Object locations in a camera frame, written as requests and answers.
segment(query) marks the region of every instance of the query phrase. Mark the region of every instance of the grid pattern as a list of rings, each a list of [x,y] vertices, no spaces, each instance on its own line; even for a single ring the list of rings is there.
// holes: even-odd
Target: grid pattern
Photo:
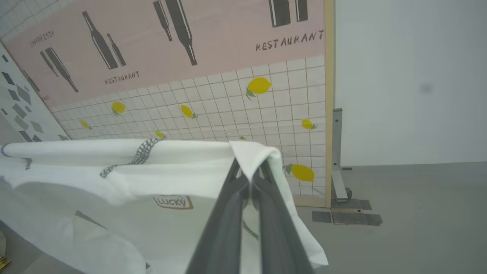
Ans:
[[[75,0],[0,0],[0,40],[7,43]]]
[[[246,88],[255,77],[272,85],[250,100]],[[154,138],[161,131],[170,140],[244,138],[277,147],[285,165],[304,165],[315,173],[314,182],[298,180],[291,173],[292,193],[324,196],[324,81],[321,55],[122,91],[50,110],[72,139]],[[126,106],[119,116],[111,110],[116,101]],[[198,117],[186,117],[183,105]],[[303,119],[317,128],[303,128]],[[92,129],[84,128],[80,120]]]

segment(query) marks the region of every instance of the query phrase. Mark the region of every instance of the printed backdrop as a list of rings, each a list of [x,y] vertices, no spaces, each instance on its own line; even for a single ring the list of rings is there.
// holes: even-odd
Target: printed backdrop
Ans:
[[[324,196],[323,1],[14,4],[2,41],[70,138],[253,140]]]

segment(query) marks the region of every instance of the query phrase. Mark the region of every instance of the yellow object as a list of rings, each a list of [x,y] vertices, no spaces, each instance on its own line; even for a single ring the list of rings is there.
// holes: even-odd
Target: yellow object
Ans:
[[[301,122],[301,125],[303,126],[303,128],[309,129],[309,130],[312,130],[312,129],[315,129],[318,127],[317,125],[313,124],[310,120],[306,120],[306,119],[303,119],[303,121]]]
[[[266,93],[269,88],[271,87],[272,83],[270,83],[266,78],[264,77],[257,77],[254,78],[250,83],[248,84],[247,87],[247,98],[250,97],[255,97],[255,94],[263,94]]]
[[[156,134],[157,137],[159,137],[159,138],[161,138],[163,140],[166,137],[166,136],[164,136],[164,134],[160,130],[156,130],[155,131],[155,134]]]
[[[181,111],[183,112],[186,117],[195,119],[198,117],[196,113],[193,113],[190,108],[186,107],[185,105],[181,105]]]
[[[315,173],[307,166],[290,164],[285,168],[288,174],[291,174],[292,171],[294,177],[296,177],[298,180],[307,182],[315,181]]]
[[[119,101],[115,101],[112,103],[112,111],[115,116],[118,116],[120,113],[125,112],[125,105]]]
[[[83,120],[80,120],[80,121],[79,121],[79,123],[80,123],[80,124],[81,124],[81,125],[82,125],[84,128],[86,128],[86,129],[91,129],[91,126],[90,126],[90,125],[89,125],[87,122],[85,122],[85,121],[83,121]]]

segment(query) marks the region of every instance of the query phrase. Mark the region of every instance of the caster wheel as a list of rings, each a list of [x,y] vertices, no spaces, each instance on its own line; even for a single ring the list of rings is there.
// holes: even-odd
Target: caster wheel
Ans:
[[[348,197],[347,202],[349,202],[350,199],[352,199],[352,191],[348,187],[345,188],[345,191],[347,192],[347,197]]]

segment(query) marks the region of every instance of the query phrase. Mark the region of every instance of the brown-bordered label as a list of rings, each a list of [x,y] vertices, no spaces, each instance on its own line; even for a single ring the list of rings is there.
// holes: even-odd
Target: brown-bordered label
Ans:
[[[157,195],[154,196],[155,204],[170,209],[193,209],[193,203],[189,196],[183,195]]]

